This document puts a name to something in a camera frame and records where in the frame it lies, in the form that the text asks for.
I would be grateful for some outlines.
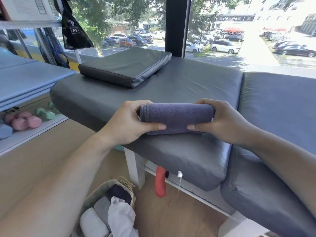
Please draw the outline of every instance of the hand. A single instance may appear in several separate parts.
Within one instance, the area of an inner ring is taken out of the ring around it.
[[[149,131],[165,130],[166,125],[145,123],[138,118],[137,111],[141,105],[152,103],[149,100],[126,101],[114,113],[109,122],[96,134],[103,143],[111,147],[129,144]]]
[[[212,105],[216,110],[214,120],[188,125],[189,130],[209,132],[223,142],[240,145],[246,145],[258,130],[226,101],[201,99],[196,103]]]

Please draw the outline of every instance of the dark purple towel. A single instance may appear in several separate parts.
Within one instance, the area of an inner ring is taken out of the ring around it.
[[[148,135],[197,132],[188,130],[187,126],[211,122],[213,117],[213,107],[206,104],[152,103],[142,105],[140,108],[142,122],[158,122],[167,126],[163,131],[151,131],[147,133]]]

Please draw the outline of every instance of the woven basket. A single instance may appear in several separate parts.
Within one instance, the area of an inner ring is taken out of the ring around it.
[[[94,204],[108,191],[109,188],[111,188],[113,185],[119,185],[121,187],[124,188],[124,190],[126,190],[132,198],[131,201],[131,207],[134,208],[135,205],[135,201],[136,201],[136,197],[133,193],[133,185],[124,177],[120,176],[118,179],[111,179],[107,182],[104,182],[103,184],[101,184],[95,191],[93,191],[91,193],[91,195],[89,195],[84,203],[83,206],[80,210],[79,216],[77,218],[77,221],[75,223],[75,227],[72,230],[72,233],[70,235],[70,237],[84,237],[82,231],[81,231],[81,227],[80,227],[80,216],[89,208],[93,207]]]

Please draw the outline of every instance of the wooden floor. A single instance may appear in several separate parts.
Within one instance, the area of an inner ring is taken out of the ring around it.
[[[67,120],[0,157],[0,218],[47,174],[55,171],[93,131]],[[89,193],[119,176],[129,177],[124,153],[112,150],[102,162]],[[158,198],[154,176],[136,195],[135,228],[140,237],[215,237],[226,216],[167,184]]]

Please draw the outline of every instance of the person's right hand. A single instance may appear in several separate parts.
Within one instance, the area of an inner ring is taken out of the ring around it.
[[[214,120],[208,123],[188,125],[189,130],[209,132],[229,144],[246,145],[258,129],[226,101],[201,99],[196,103],[211,105],[216,110]]]

